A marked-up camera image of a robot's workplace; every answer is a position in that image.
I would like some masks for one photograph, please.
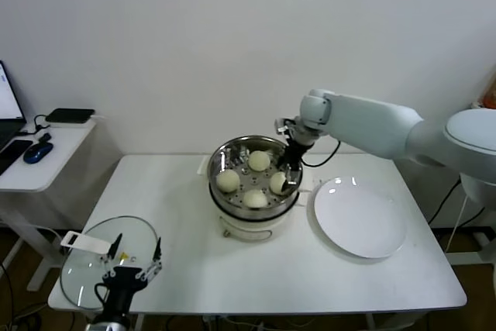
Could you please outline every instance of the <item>stainless steel pot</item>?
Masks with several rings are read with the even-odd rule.
[[[220,146],[210,158],[207,170],[210,193],[217,206],[234,218],[250,222],[268,221],[289,211],[298,198],[298,188],[303,177],[301,165],[296,173],[293,172],[295,185],[285,195],[276,195],[269,188],[270,178],[279,171],[275,165],[285,147],[281,141],[264,136],[238,137]],[[255,150],[269,154],[270,167],[263,172],[248,167],[248,157]],[[216,176],[228,169],[236,171],[241,180],[239,190],[233,193],[223,193],[215,182]],[[243,204],[244,193],[252,189],[262,190],[269,202],[267,207],[253,209]]]

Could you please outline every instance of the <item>white plate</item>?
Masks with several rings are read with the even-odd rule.
[[[323,184],[314,208],[317,222],[331,241],[357,256],[389,257],[405,241],[405,221],[393,199],[355,177]]]

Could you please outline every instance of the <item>white desk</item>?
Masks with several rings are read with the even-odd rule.
[[[321,156],[308,157],[315,163]],[[467,297],[398,170],[371,155],[338,155],[314,179],[354,175],[386,191],[405,214],[405,245],[386,260],[351,257],[295,206],[289,227],[264,243],[224,238],[196,171],[202,156],[121,159],[85,229],[117,215],[149,221],[162,236],[164,269],[132,312],[305,314],[401,312],[465,305]],[[59,282],[49,305],[74,309]]]
[[[0,175],[0,192],[27,193],[47,189],[94,127],[95,122],[90,121],[80,128],[50,128],[49,132],[53,137],[50,142],[53,143],[53,150],[36,164],[25,163],[22,156],[17,159]],[[32,140],[36,143],[32,136],[19,139]],[[64,258],[36,229],[29,226],[28,220],[14,205],[2,205],[0,219],[20,237],[4,260],[5,267],[10,264],[23,241],[43,256],[43,261],[27,288],[28,291],[37,291],[48,271],[52,267],[60,267]]]

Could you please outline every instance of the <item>laptop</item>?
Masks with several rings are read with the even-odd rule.
[[[17,97],[0,61],[0,149],[26,124]]]

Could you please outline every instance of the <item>blue mouse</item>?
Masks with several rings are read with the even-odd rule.
[[[52,143],[35,143],[24,153],[24,161],[35,164],[42,160],[53,149]]]

